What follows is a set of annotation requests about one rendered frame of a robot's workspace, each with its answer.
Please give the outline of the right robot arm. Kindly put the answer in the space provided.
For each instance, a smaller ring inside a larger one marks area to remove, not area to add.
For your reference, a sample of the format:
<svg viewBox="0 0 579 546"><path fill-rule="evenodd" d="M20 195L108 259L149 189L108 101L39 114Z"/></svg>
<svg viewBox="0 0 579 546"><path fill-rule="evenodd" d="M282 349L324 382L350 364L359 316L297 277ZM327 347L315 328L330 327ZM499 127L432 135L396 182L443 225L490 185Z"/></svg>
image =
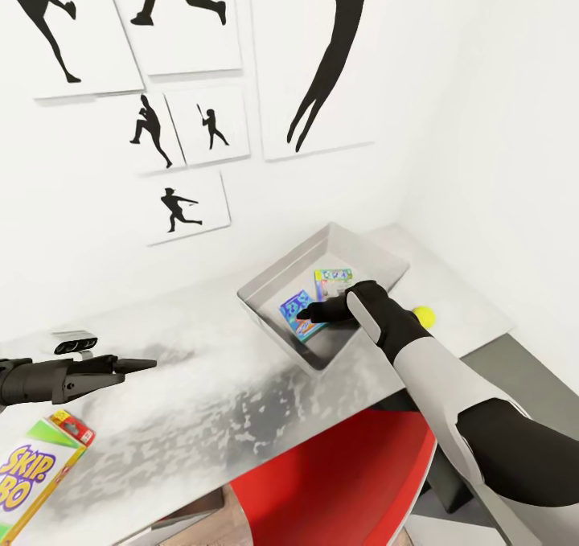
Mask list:
<svg viewBox="0 0 579 546"><path fill-rule="evenodd" d="M297 318L357 320L381 347L457 471L486 484L543 546L579 546L579 441L525 409L448 351L375 280L324 283Z"/></svg>

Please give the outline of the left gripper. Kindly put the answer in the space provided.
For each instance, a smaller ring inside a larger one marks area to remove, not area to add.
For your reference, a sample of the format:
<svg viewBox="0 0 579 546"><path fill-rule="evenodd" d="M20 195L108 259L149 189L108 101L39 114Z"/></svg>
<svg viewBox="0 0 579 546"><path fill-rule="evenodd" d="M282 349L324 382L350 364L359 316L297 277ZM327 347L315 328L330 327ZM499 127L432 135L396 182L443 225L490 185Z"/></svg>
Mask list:
<svg viewBox="0 0 579 546"><path fill-rule="evenodd" d="M118 359L101 355L81 362L74 359L38 363L25 380L23 391L31 403L67 404L80 395L126 381L125 374L156 367L152 359Z"/></svg>

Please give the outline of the board game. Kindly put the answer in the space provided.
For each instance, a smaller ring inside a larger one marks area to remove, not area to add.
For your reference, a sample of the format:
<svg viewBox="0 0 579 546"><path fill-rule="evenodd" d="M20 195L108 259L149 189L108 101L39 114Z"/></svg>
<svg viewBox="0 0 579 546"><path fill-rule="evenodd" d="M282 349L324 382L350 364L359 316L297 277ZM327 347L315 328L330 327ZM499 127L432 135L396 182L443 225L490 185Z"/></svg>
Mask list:
<svg viewBox="0 0 579 546"><path fill-rule="evenodd" d="M311 302L313 302L313 300L308 296L308 293L303 290L278 308L302 344L305 344L308 339L311 339L316 333L329 326L327 322L311 323L311 319L300 320L297 318L298 314L302 310L307 309L307 306L311 304Z"/></svg>
<svg viewBox="0 0 579 546"><path fill-rule="evenodd" d="M350 269L314 269L313 272L317 302L323 302L324 283L347 283L348 287L355 285Z"/></svg>
<svg viewBox="0 0 579 546"><path fill-rule="evenodd" d="M75 425L78 435L65 423ZM0 457L0 546L10 546L95 438L60 409L52 418L40 417Z"/></svg>

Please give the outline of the tennis ball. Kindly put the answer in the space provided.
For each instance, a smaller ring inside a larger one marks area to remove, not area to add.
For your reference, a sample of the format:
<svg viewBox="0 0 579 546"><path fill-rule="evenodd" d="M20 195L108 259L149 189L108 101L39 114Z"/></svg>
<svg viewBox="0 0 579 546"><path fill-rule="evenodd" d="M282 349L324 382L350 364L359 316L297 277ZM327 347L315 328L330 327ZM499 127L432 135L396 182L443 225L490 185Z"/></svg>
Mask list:
<svg viewBox="0 0 579 546"><path fill-rule="evenodd" d="M413 310L413 313L418 317L421 325L426 330L434 326L436 319L435 313L428 306L417 306L416 309Z"/></svg>

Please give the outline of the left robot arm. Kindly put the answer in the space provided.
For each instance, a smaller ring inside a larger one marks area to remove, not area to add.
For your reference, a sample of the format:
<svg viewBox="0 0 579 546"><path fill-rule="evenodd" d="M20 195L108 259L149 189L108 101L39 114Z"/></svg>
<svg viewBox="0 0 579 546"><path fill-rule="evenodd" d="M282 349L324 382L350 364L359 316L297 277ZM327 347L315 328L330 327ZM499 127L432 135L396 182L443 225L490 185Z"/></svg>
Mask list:
<svg viewBox="0 0 579 546"><path fill-rule="evenodd" d="M86 330L52 332L39 352L60 359L34 363L32 358L0 358L0 413L8 406L50 401L67 404L80 395L126 381L125 374L156 367L152 359L93 357L97 336Z"/></svg>

